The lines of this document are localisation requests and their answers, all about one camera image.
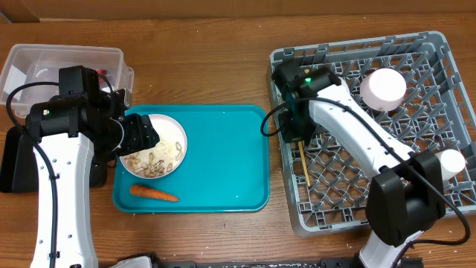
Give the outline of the white plate with food scraps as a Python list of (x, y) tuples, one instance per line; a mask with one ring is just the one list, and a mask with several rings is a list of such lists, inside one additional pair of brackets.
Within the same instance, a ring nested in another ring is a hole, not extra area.
[(187, 152), (187, 136), (178, 121), (167, 115), (149, 115), (160, 141), (150, 149), (121, 156), (121, 164), (132, 175), (157, 179), (174, 171)]

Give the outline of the wooden chopstick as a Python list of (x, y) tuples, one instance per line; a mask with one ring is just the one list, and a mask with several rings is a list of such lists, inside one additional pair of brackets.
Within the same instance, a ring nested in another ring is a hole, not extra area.
[(306, 180), (306, 186), (307, 186), (307, 188), (311, 188), (311, 183), (310, 183), (310, 180), (309, 180), (309, 173), (308, 173), (307, 164), (306, 164), (306, 155), (304, 153), (304, 148), (303, 148), (303, 141), (299, 141), (297, 143), (297, 145), (298, 145), (298, 149), (299, 149), (299, 153), (300, 153), (301, 164), (302, 164), (302, 167), (303, 167), (303, 174), (304, 174), (305, 180)]

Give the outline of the red snack wrapper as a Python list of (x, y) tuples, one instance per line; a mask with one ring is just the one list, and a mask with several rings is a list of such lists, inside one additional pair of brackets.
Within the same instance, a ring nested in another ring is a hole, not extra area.
[(102, 69), (102, 68), (97, 69), (96, 72), (97, 72), (97, 75), (100, 78), (108, 78), (108, 76), (109, 76), (109, 72), (105, 69)]

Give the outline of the white bowl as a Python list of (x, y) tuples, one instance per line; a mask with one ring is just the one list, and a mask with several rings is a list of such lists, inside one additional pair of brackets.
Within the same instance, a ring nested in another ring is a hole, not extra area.
[(364, 103), (376, 111), (395, 110), (406, 93), (405, 78), (391, 68), (372, 72), (360, 84), (360, 95)]

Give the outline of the white cup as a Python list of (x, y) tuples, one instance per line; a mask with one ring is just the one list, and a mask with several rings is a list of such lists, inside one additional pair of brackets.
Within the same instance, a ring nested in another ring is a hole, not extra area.
[(449, 181), (466, 166), (466, 160), (460, 151), (447, 149), (435, 154), (440, 161), (442, 180)]

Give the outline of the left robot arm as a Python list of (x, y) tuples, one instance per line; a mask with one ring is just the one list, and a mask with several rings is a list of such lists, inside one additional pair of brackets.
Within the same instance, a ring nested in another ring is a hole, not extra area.
[(58, 95), (26, 117), (39, 182), (32, 267), (98, 267), (90, 219), (94, 160), (110, 162), (160, 140), (146, 115), (125, 115), (123, 96), (100, 89), (91, 68), (59, 70)]

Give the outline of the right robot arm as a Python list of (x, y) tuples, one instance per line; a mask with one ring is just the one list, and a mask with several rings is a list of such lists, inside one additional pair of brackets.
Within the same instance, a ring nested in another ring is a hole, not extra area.
[(351, 97), (344, 79), (327, 67), (304, 71), (297, 60), (271, 75), (285, 109), (287, 142), (309, 143), (317, 126), (328, 130), (370, 179), (365, 209), (372, 229), (354, 267), (403, 267), (402, 256), (446, 213), (443, 183), (452, 177), (444, 153), (415, 153), (382, 129)]

